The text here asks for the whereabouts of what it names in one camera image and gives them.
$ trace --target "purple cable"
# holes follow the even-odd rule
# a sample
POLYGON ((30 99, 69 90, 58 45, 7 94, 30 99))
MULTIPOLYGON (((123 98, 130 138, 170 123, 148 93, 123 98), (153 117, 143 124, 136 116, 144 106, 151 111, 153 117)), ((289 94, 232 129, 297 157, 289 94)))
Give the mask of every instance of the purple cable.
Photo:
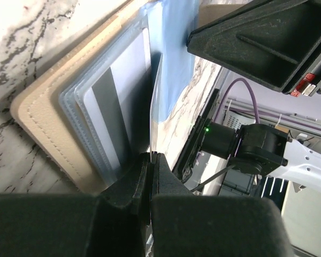
POLYGON ((225 102, 226 98, 228 97, 228 93, 230 92, 231 88, 235 85, 235 83, 237 83, 239 81, 243 82, 245 84, 245 86, 247 87, 248 91, 250 92, 252 103, 253 103, 253 109, 254 109, 254 112, 255 112, 256 123, 260 123, 261 122, 261 120, 259 119, 259 111, 258 111, 258 106, 257 106, 255 93, 253 92, 249 82, 247 82, 247 80, 244 79, 244 78, 237 78, 237 79, 233 80, 233 82, 229 85, 228 89, 226 90, 226 93, 224 94, 224 96, 223 96, 223 98, 222 98, 222 100, 220 102, 218 111, 217 111, 217 113, 215 115, 214 122, 216 122, 217 117, 219 116, 220 112, 222 112, 222 110, 224 109, 223 105, 224 105, 224 102, 225 102))

